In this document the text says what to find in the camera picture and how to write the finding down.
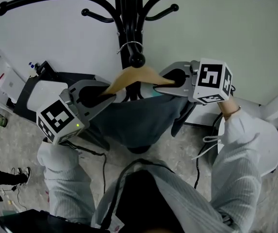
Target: white stool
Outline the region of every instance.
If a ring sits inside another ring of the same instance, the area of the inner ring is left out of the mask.
[[[272,172],[278,166],[278,131],[270,123],[256,118],[254,129],[261,132],[259,141],[259,171],[261,176]],[[225,120],[222,118],[218,135],[223,135],[225,130]],[[217,145],[217,152],[219,153],[223,148],[223,144]]]

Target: white box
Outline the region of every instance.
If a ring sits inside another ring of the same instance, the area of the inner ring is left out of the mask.
[[[85,127],[59,95],[36,111],[36,124],[54,145],[78,135]]]
[[[229,99],[232,72],[223,61],[202,58],[193,98],[208,104]]]
[[[0,78],[0,89],[7,94],[13,103],[17,103],[25,84],[12,68],[8,68]]]

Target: metal hook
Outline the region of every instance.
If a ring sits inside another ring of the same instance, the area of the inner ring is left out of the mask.
[[[137,44],[139,44],[139,45],[142,47],[141,53],[143,53],[143,45],[142,45],[140,42],[138,42],[138,41],[129,41],[129,42],[126,42],[123,46],[121,46],[121,48],[120,48],[120,50],[117,52],[117,54],[119,54],[119,53],[123,50],[123,48],[124,48],[127,44],[129,44],[129,43],[137,43]]]

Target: fiducial marker cube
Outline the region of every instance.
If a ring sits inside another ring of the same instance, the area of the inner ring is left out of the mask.
[[[58,95],[53,99],[50,97],[37,110],[36,124],[54,145],[78,135],[84,128]]]
[[[229,99],[232,72],[225,62],[202,58],[197,74],[194,99],[203,104]]]

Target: wooden hanger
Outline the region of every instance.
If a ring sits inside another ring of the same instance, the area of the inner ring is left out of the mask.
[[[140,68],[128,67],[120,72],[114,82],[101,94],[115,94],[121,89],[137,81],[152,84],[174,84],[174,80],[165,79],[160,76],[154,69],[143,66]]]

